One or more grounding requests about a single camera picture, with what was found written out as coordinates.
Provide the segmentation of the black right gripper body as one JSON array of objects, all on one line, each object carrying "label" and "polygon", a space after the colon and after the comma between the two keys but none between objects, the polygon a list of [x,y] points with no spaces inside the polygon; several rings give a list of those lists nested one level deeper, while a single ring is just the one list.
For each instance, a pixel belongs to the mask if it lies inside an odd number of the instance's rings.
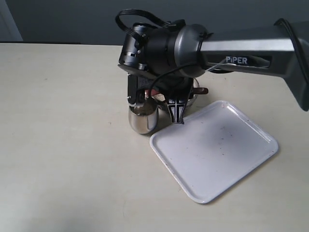
[{"label": "black right gripper body", "polygon": [[150,78],[137,73],[127,74],[127,101],[129,106],[142,106],[149,96],[148,90],[158,90],[164,94],[166,101],[171,98],[187,98],[193,89],[193,78],[177,76],[174,73],[165,74],[163,77],[150,75]]}]

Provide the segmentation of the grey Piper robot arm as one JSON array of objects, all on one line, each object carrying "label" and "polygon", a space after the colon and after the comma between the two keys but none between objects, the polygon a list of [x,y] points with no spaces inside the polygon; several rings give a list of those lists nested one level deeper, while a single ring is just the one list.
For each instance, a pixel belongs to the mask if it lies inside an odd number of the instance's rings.
[{"label": "grey Piper robot arm", "polygon": [[283,78],[300,108],[309,109],[309,24],[279,19],[274,25],[224,33],[209,33],[199,24],[176,31],[136,24],[144,39],[122,50],[119,67],[148,79],[128,84],[128,102],[144,104],[157,89],[165,97],[172,123],[182,124],[188,100],[197,93],[193,79],[205,72],[243,72]]}]

